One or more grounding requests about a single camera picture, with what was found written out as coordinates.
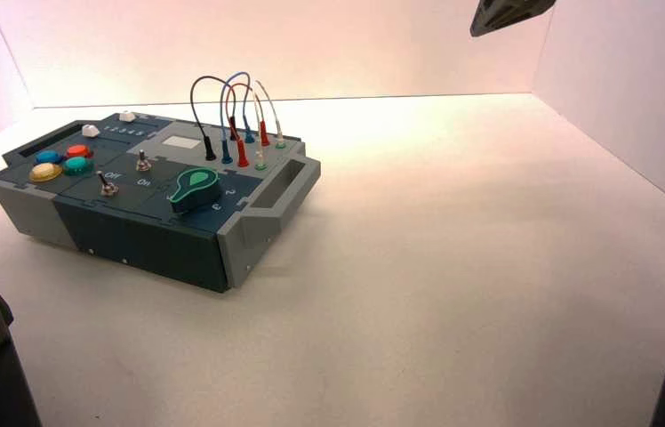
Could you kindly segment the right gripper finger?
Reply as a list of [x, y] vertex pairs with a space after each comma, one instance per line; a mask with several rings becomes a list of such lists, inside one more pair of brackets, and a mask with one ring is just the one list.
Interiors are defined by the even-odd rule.
[[516, 1], [521, 2], [521, 7], [518, 11], [517, 17], [511, 21], [511, 25], [509, 26], [542, 15], [556, 3], [556, 0], [516, 0]]
[[516, 0], [480, 1], [469, 32], [472, 36], [483, 36], [511, 25], [518, 15], [521, 2]]

